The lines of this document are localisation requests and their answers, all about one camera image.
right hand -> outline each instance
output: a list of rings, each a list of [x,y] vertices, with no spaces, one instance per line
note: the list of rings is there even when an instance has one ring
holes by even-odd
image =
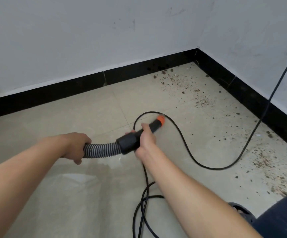
[[[142,123],[141,127],[143,128],[143,132],[140,136],[140,147],[135,151],[135,155],[142,162],[145,157],[150,155],[150,148],[156,145],[157,140],[155,135],[151,132],[149,124]]]

forearm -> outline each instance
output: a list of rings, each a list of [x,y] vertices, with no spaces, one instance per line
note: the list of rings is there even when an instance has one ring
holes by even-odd
[[[260,237],[225,201],[182,172],[157,146],[142,161],[189,237]]]
[[[43,177],[64,154],[65,144],[50,137],[0,164],[0,237],[12,225]]]

vacuum hose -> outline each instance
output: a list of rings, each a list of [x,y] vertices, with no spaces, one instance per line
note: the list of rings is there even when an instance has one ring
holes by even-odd
[[[165,118],[163,115],[159,115],[156,120],[149,124],[151,131],[154,133],[158,128],[162,127]],[[109,144],[85,144],[84,146],[84,158],[104,158],[115,156],[119,154],[127,154],[136,150],[140,146],[140,136],[143,129],[138,132],[128,133],[121,136],[114,143]]]

black power cord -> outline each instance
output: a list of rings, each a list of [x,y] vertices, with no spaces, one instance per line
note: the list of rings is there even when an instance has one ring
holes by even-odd
[[[284,78],[286,72],[287,72],[287,67],[286,67],[286,69],[284,70],[284,72],[282,73],[282,75],[281,75],[281,77],[280,77],[280,79],[279,79],[279,81],[278,81],[276,87],[274,88],[273,92],[271,93],[271,95],[270,95],[270,97],[269,97],[269,99],[268,99],[267,105],[266,105],[266,107],[265,107],[265,109],[264,109],[264,112],[263,112],[263,114],[261,115],[261,117],[260,117],[258,123],[256,124],[254,130],[252,131],[251,135],[249,136],[249,138],[248,138],[248,140],[247,140],[247,142],[246,142],[246,144],[245,144],[243,150],[241,151],[240,155],[237,157],[237,159],[236,159],[232,164],[230,164],[230,165],[228,165],[228,166],[225,166],[225,167],[223,167],[223,168],[212,168],[212,167],[208,167],[208,166],[205,166],[205,165],[203,165],[203,164],[200,164],[200,163],[193,157],[193,155],[191,154],[191,152],[190,152],[190,150],[189,150],[189,147],[188,147],[188,145],[186,144],[186,141],[185,141],[185,139],[184,139],[184,137],[183,137],[183,135],[182,135],[182,132],[181,132],[181,130],[179,129],[179,127],[176,125],[176,123],[175,123],[169,116],[167,116],[167,115],[164,115],[164,116],[167,117],[167,119],[169,119],[169,120],[174,124],[174,126],[177,128],[179,134],[181,135],[181,138],[182,138],[182,140],[183,140],[183,143],[184,143],[184,145],[185,145],[186,150],[188,151],[188,153],[189,153],[190,157],[192,158],[192,160],[193,160],[197,165],[201,166],[202,168],[210,169],[210,170],[224,170],[224,169],[228,169],[228,168],[232,167],[233,165],[235,165],[235,164],[240,160],[240,158],[242,157],[242,155],[243,155],[244,151],[246,150],[246,148],[247,148],[247,146],[248,146],[248,144],[249,144],[251,138],[253,137],[253,135],[254,135],[256,129],[258,128],[259,124],[262,122],[263,118],[265,117],[265,115],[266,115],[266,113],[267,113],[267,111],[268,111],[269,105],[270,105],[270,101],[271,101],[272,97],[274,96],[274,94],[275,94],[277,88],[279,87],[279,85],[280,85],[282,79]],[[145,113],[141,114],[141,115],[136,119],[136,121],[134,122],[134,124],[133,124],[133,129],[135,129],[135,126],[136,126],[137,121],[138,121],[143,115],[145,115],[145,114],[150,114],[150,113],[161,114],[160,112],[156,112],[156,111],[149,111],[149,112],[145,112]],[[142,165],[142,166],[143,166],[143,170],[144,170],[144,175],[145,175],[147,187],[146,187],[145,190],[143,191],[142,196],[141,196],[141,201],[140,201],[140,203],[137,205],[136,210],[135,210],[134,215],[133,215],[133,220],[132,220],[132,236],[133,236],[133,238],[136,238],[135,222],[136,222],[136,216],[137,216],[138,210],[139,210],[139,208],[141,208],[141,220],[140,220],[140,225],[139,225],[138,238],[140,238],[141,235],[142,235],[143,222],[146,224],[146,226],[147,226],[148,230],[151,232],[151,234],[152,234],[155,238],[159,238],[159,236],[157,236],[156,233],[154,233],[154,231],[153,231],[153,230],[151,229],[151,227],[149,226],[149,224],[148,224],[148,222],[147,222],[147,220],[146,220],[146,217],[145,217],[145,213],[146,213],[147,203],[148,203],[148,200],[149,200],[149,199],[153,199],[153,198],[161,198],[161,199],[164,199],[164,196],[162,196],[162,195],[149,196],[149,187],[150,187],[151,185],[155,184],[155,182],[151,182],[151,183],[149,184],[146,168],[145,168],[144,165]]]

tile floor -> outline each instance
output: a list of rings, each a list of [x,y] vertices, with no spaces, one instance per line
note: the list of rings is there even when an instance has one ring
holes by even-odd
[[[138,115],[153,110],[169,115],[194,157],[212,167],[236,159],[257,121],[189,63],[0,117],[0,163],[49,135],[84,132],[93,143],[114,141]],[[154,118],[147,115],[142,121]],[[160,148],[186,173],[259,216],[287,194],[287,144],[264,124],[256,134],[241,161],[224,171],[194,164],[170,122],[156,136]],[[144,186],[133,153],[83,160],[80,166],[60,159],[6,237],[131,237]],[[159,193],[155,186],[152,194]],[[185,237],[164,200],[149,202],[147,219],[160,237]],[[143,237],[152,236],[144,229]]]

